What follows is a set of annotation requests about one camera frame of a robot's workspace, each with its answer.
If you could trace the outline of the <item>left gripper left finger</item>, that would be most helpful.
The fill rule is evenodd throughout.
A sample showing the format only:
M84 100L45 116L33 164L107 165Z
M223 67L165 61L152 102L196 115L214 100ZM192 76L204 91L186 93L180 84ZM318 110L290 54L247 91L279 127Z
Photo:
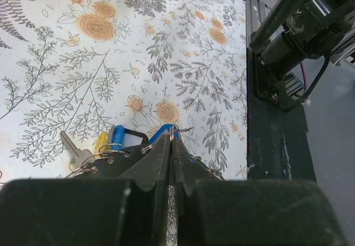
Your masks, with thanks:
M167 187L19 179L1 189L2 245L164 245Z

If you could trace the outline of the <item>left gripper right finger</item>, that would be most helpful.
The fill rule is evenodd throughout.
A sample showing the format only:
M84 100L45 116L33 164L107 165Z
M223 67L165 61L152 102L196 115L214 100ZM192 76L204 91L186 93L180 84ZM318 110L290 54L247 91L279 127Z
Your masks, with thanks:
M309 180L221 180L172 141L178 245L346 245L334 210Z

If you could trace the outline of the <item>large silver keyring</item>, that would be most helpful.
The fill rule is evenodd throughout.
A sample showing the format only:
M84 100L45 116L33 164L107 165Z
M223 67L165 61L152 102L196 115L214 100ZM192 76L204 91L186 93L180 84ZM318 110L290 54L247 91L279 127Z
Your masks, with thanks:
M68 179L132 180L143 191L182 183L193 187L197 180L222 180L221 174L208 168L199 157L189 153L174 125L159 129L153 140L123 148L119 153L100 158Z

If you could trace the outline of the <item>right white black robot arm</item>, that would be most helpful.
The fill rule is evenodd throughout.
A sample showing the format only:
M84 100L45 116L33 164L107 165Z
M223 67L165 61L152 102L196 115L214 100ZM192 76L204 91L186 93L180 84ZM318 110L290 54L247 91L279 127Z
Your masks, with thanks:
M250 37L255 95L282 112L303 103L353 24L354 0L278 0ZM305 59L321 56L325 60L315 80L294 101L286 93L285 75Z

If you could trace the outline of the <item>floral table mat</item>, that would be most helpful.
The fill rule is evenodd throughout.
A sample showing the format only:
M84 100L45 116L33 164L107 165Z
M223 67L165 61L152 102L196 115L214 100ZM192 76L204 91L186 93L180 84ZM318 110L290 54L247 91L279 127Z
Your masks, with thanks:
M243 0L1 0L1 189L68 179L64 131L94 150L112 125L172 125L222 180L245 180ZM166 243L178 245L175 185Z

